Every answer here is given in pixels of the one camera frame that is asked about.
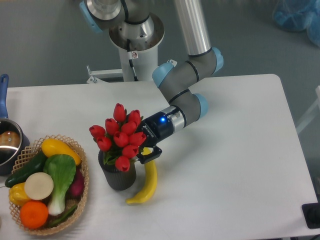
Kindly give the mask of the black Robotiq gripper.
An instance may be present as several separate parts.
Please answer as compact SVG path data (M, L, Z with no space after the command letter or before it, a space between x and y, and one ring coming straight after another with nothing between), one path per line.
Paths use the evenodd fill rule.
M137 155L137 160L141 164L149 163L162 154L162 149L156 145L174 134L173 114L173 111L160 111L142 120L139 124L136 132L143 132L146 136L146 139L140 145L143 150Z

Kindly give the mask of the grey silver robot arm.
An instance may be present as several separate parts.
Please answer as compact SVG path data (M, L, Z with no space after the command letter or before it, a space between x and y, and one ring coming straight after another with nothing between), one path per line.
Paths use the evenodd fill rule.
M161 155L162 150L157 146L160 141L207 113L206 99L191 93L190 86L213 75L224 64L221 52L211 46L201 2L176 0L174 6L188 59L158 65L158 46L164 37L164 26L149 11L146 0L84 0L79 5L93 31L109 31L119 51L124 81L154 81L168 102L167 108L137 125L139 147L152 148L147 155L138 153L133 157L142 164Z

